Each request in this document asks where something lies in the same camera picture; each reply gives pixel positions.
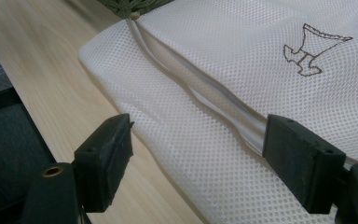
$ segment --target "white mesh fabric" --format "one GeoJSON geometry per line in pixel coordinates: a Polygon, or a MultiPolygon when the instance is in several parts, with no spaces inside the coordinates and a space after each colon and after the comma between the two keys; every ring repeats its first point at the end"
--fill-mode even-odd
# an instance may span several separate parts
{"type": "MultiPolygon", "coordinates": [[[[358,159],[358,3],[301,5],[176,0],[140,23],[258,112],[296,119],[358,159]],[[353,37],[315,59],[323,72],[310,77],[282,52],[301,47],[304,23],[353,37]]],[[[80,59],[211,223],[333,222],[334,211],[307,214],[224,121],[160,73],[124,21],[93,38],[80,59]]]]}
{"type": "MultiPolygon", "coordinates": [[[[139,23],[260,114],[295,119],[358,159],[358,1],[273,2],[175,1],[139,23]],[[353,38],[316,57],[322,73],[309,77],[283,56],[301,47],[305,23],[353,38]]],[[[303,50],[328,48],[315,36],[303,50]]]]}

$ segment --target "trophy logo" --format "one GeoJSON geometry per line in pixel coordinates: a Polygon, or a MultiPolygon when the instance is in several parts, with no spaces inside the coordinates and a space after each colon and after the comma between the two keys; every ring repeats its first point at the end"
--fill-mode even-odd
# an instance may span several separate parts
{"type": "Polygon", "coordinates": [[[313,66],[312,62],[324,52],[352,40],[352,37],[329,35],[304,24],[303,41],[299,50],[295,51],[287,45],[283,47],[283,56],[288,63],[295,63],[300,70],[298,73],[303,77],[321,74],[322,69],[313,66]]]}

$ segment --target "screw hole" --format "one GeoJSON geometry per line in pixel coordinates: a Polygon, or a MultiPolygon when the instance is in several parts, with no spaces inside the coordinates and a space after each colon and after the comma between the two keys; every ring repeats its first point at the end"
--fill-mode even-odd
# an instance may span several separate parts
{"type": "Polygon", "coordinates": [[[59,175],[62,173],[63,167],[61,166],[53,166],[45,170],[42,174],[43,177],[53,177],[55,175],[59,175]]]}

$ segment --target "wooden surface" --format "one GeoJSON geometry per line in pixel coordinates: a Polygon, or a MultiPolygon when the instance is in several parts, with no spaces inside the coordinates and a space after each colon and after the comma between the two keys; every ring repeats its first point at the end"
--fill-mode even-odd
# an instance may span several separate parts
{"type": "MultiPolygon", "coordinates": [[[[77,52],[118,21],[96,0],[0,0],[0,62],[57,161],[117,114],[77,52]]],[[[201,223],[132,136],[134,156],[113,205],[93,223],[201,223]]]]}

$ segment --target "mesh bag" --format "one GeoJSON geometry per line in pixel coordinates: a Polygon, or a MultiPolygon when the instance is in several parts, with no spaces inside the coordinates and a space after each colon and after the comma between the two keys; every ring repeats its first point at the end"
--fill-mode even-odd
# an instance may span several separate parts
{"type": "Polygon", "coordinates": [[[205,83],[261,118],[299,121],[358,160],[358,2],[176,0],[137,25],[174,79],[146,59],[124,21],[94,37],[80,60],[201,213],[211,223],[334,222],[334,208],[307,214],[205,83]],[[177,59],[212,82],[192,79],[177,59]]]}

